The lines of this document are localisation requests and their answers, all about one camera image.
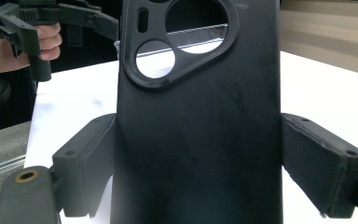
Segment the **gray carpet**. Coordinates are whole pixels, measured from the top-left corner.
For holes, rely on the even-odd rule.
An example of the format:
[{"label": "gray carpet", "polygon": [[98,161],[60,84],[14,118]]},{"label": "gray carpet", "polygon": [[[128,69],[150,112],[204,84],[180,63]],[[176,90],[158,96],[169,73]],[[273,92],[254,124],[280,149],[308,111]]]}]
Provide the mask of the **gray carpet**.
[{"label": "gray carpet", "polygon": [[31,122],[0,130],[0,189],[3,181],[23,167]]}]

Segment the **black handle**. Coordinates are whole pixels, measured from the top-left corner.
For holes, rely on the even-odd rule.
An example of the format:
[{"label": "black handle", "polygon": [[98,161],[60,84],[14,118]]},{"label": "black handle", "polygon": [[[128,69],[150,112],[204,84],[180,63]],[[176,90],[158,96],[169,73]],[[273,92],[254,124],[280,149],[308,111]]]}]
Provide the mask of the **black handle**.
[{"label": "black handle", "polygon": [[51,80],[51,66],[50,62],[42,61],[38,56],[29,56],[31,74],[35,81],[45,82]]}]

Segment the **white table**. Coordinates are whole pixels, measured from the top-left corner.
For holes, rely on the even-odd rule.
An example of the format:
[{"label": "white table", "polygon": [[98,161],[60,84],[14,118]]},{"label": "white table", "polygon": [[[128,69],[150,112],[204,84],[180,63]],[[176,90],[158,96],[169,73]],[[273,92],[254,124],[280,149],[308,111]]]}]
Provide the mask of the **white table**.
[{"label": "white table", "polygon": [[[282,112],[311,119],[358,147],[358,74],[282,53]],[[104,63],[52,75],[40,83],[25,166],[52,165],[51,156],[89,121],[116,112],[118,63]],[[108,206],[109,195],[104,197]],[[322,218],[283,171],[285,224],[358,224]],[[106,211],[62,223],[109,223]]]}]

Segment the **finger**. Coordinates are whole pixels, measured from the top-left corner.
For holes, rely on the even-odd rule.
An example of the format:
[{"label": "finger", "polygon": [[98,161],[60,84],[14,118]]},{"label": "finger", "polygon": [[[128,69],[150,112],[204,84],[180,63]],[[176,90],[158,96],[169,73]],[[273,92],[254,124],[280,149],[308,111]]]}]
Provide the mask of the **finger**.
[{"label": "finger", "polygon": [[54,49],[43,50],[39,58],[43,61],[51,61],[60,57],[60,54],[61,54],[60,48],[56,47]]},{"label": "finger", "polygon": [[57,34],[53,37],[47,39],[40,39],[39,46],[41,50],[54,49],[62,43],[62,37],[60,34]]},{"label": "finger", "polygon": [[39,39],[45,39],[55,36],[61,30],[61,26],[59,23],[55,23],[52,25],[40,25],[36,26],[35,28]]}]

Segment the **human hand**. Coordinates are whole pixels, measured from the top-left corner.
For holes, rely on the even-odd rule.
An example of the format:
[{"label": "human hand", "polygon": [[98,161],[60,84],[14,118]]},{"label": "human hand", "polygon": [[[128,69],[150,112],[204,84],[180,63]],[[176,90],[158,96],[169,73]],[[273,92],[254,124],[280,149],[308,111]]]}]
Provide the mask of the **human hand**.
[{"label": "human hand", "polygon": [[[59,45],[62,43],[59,34],[60,24],[41,25],[35,28],[41,49],[40,59],[44,61],[57,59],[61,53]],[[14,57],[10,43],[5,39],[0,39],[0,73],[18,70],[29,64],[28,55],[22,53],[18,58]]]}]

